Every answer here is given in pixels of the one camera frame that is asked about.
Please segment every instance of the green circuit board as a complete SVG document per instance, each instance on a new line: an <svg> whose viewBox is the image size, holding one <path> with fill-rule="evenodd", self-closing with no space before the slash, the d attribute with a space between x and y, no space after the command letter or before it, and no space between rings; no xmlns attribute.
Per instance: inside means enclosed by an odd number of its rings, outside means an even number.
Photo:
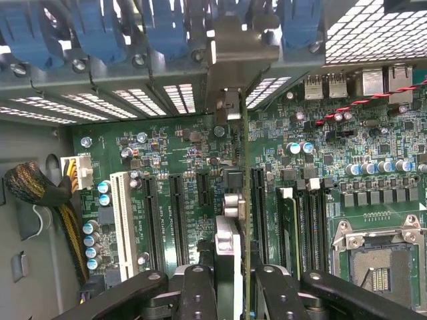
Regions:
<svg viewBox="0 0 427 320"><path fill-rule="evenodd" d="M418 172L419 156L425 154L427 133L426 92L414 92L414 100L421 101L421 108L403 115L389 117L386 100L374 107L355 107L352 118L339 125L326 124L316 129L304 129L304 121L321 119L337 107L347 104L346 99L323 99L305 101L297 87L294 99L286 99L286 94L269 104L263 111L249 113L248 163L252 170L252 238L257 241L260 251L264 251L262 261L286 266L292 275L308 269L325 269L334 272L334 238L339 224L345 219L355 231L381 231L401 227L407 216L414 215L421 227L427 222L426 192L427 181ZM304 121L291 122L296 112L304 114ZM387 134L373 137L373 127L364 126L365 121L378 120L377 128L388 129ZM109 175L135 169L135 162L123 160L123 148L133 149L133 160L140 161L139 169L143 177L153 177L156 182L158 219L161 231L157 239L162 243L165 267L168 275L183 264L179 260L175 242L173 204L171 198L170 175L181 175L183 200L185 203L186 243L188 243L189 263L198 262L197 242L212 240L215 231L214 217L222 214L223 177L225 167L232 166L240 156L236 149L238 138L230 126L223 126L224 136L214 134L213 115L195 115L179 119L156 119L123 123L82 125L73 128L76 155L90 155L94 168L94 184L97 186ZM345 139L327 139L328 132L351 131L353 135ZM147 141L140 143L137 134L147 134ZM80 140L90 137L93 145L89 149L81 147ZM310 142L314 150L306 155L289 152L289 143ZM411 170L390 173L375 172L373 175L348 175L346 167L364 163L377 165L381 161L393 163L409 161ZM199 181L197 174L206 174L211 201L200 205ZM254 177L262 177L264 184L256 188ZM294 192L294 199L279 199L280 188L295 188L296 181L306 185L311 177L330 178L332 185L322 194ZM395 199L395 190L405 192L404 199ZM368 204L367 192L385 192L388 200ZM149 223L144 204L144 193L133 189L131 203L134 219L135 241L138 255L148 252L151 239ZM313 201L307 207L306 202ZM99 192L81 192L84 221L98 218ZM117 243L114 225L100 230L101 256L103 263L93 273L104 274L118 263ZM363 252L347 250L338 254L340 271L336 275L358 283L360 272L355 266L360 257L370 257L381 252L389 260L391 253L398 252L397 262L407 261L408 269L394 271L388 266L375 268L370 277L377 280L381 276L379 294L395 299L391 285L386 283L390 273L403 275L399 279L406 283L409 298L397 302L419 311L426 309L425 255L420 260L418 247L397 241L397 244L370 243ZM139 270L153 267L150 263L139 266ZM377 284L369 284L377 290Z"/></svg>

